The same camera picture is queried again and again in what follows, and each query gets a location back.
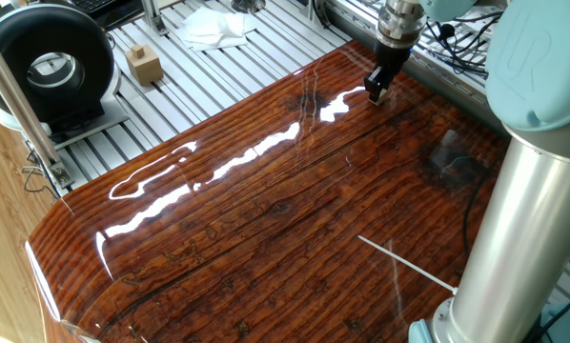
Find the wood knot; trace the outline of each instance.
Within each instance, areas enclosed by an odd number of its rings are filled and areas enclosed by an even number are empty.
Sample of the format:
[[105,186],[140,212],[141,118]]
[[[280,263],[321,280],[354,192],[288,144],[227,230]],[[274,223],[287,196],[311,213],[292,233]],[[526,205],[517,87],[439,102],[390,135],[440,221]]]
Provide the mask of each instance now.
[[251,331],[249,325],[247,325],[247,323],[245,323],[244,320],[239,321],[235,326],[236,329],[238,330],[238,336],[240,338],[246,336]]
[[197,335],[193,334],[184,340],[184,343],[202,343]]
[[361,330],[361,322],[358,318],[355,319],[344,319],[342,321],[350,331],[359,331]]
[[212,240],[217,239],[217,231],[214,228],[207,227],[207,229],[205,229],[205,232],[207,233],[207,237],[211,238]]
[[284,201],[278,201],[273,205],[272,213],[283,213],[289,209],[289,205]]

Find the wood grain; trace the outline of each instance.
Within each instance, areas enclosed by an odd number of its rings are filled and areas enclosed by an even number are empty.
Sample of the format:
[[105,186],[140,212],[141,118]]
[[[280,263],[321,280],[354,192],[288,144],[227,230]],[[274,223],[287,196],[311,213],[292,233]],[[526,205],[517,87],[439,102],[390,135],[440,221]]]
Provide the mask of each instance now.
[[404,341],[448,292],[356,236],[457,284],[505,143],[403,74],[370,104],[372,58],[347,44],[69,193],[30,240],[55,316],[101,342]]
[[[0,336],[35,343],[45,340],[24,244],[50,209],[51,196],[23,191],[20,168],[28,152],[20,133],[0,126]],[[30,187],[45,184],[34,176]]]

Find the small wooden block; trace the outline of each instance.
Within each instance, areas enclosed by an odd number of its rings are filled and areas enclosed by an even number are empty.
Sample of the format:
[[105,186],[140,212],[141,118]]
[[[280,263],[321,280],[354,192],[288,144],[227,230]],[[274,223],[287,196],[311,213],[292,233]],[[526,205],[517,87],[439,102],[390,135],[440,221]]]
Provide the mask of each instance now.
[[164,76],[160,59],[149,45],[135,45],[124,52],[132,76],[141,86],[149,86]]

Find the keyboard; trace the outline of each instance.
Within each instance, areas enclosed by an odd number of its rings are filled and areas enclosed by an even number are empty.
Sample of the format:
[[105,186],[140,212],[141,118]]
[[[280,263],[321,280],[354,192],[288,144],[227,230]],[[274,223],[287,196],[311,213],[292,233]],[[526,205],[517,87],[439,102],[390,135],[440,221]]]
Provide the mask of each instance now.
[[128,1],[121,0],[72,0],[73,4],[95,19],[99,16],[114,10]]

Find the metal bracket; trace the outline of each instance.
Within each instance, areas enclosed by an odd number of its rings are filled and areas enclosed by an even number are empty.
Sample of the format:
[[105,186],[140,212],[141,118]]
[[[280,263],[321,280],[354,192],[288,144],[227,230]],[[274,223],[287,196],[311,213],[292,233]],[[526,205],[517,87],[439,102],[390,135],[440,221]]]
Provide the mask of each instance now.
[[51,176],[53,176],[54,180],[58,183],[61,189],[64,190],[66,187],[73,184],[74,180],[67,172],[67,169],[65,169],[63,162],[56,162],[53,165],[49,166],[48,169],[50,170]]
[[157,0],[141,0],[143,4],[143,20],[147,25],[149,25],[158,35],[165,35],[169,33],[169,30],[164,25],[162,21],[162,16],[160,14],[160,8],[158,7]]

